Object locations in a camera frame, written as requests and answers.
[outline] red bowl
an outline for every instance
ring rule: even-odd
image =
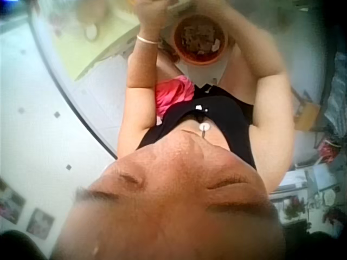
[[[190,25],[202,25],[202,24],[211,24],[213,28],[215,29],[215,38],[219,39],[221,41],[220,48],[217,52],[212,53],[210,55],[196,55],[189,50],[187,50],[182,43],[182,34],[184,31],[184,28],[186,26]],[[178,24],[175,26],[175,29],[173,30],[173,46],[179,56],[187,61],[190,64],[197,65],[197,66],[206,66],[210,65],[216,61],[218,61],[224,51],[227,48],[228,45],[228,34],[227,32],[215,21],[213,21],[211,18],[205,16],[205,15],[190,15],[178,22]]]

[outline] bracelet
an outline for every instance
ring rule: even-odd
[[[137,39],[139,39],[140,41],[142,41],[142,42],[144,42],[144,43],[155,44],[155,45],[158,45],[158,44],[159,44],[159,42],[152,42],[152,41],[143,39],[142,37],[140,37],[140,36],[138,36],[138,35],[137,35],[136,37],[137,37]]]

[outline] black top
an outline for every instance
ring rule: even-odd
[[[219,87],[196,87],[193,100],[172,105],[166,111],[163,123],[148,130],[138,149],[154,144],[187,118],[193,117],[199,123],[209,118],[223,133],[230,150],[255,168],[249,141],[252,111],[253,106],[237,100]]]

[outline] bowl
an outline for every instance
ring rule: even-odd
[[[220,41],[219,49],[215,52],[208,51],[207,53],[204,53],[204,54],[203,53],[198,54],[197,51],[189,50],[189,48],[192,49],[192,47],[200,48],[201,40],[198,40],[197,41],[198,43],[194,41],[194,44],[187,44],[187,39],[189,40],[189,42],[192,42],[190,40],[192,38],[195,38],[195,39],[196,38],[202,39],[202,37],[207,38],[205,35],[203,35],[204,31],[206,31],[206,28],[208,29],[208,31],[210,31],[209,30],[210,28],[213,28],[214,30],[213,39],[218,39]],[[187,30],[191,32],[199,31],[199,36],[193,35],[191,37],[189,32],[187,33]],[[224,51],[226,50],[228,46],[228,34],[217,22],[213,21],[208,16],[193,14],[193,15],[184,17],[177,23],[177,25],[175,26],[173,30],[172,41],[173,41],[173,47],[177,51],[178,55],[187,63],[197,65],[197,66],[206,66],[206,65],[210,65],[217,62],[222,57]]]

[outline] eyebrow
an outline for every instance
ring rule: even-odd
[[[273,205],[265,204],[214,204],[207,207],[213,213],[246,213],[271,220],[278,219],[277,210]]]
[[[101,192],[101,191],[91,191],[86,188],[79,188],[76,191],[75,202],[87,202],[87,201],[98,201],[103,202],[116,202],[119,196],[113,193]]]

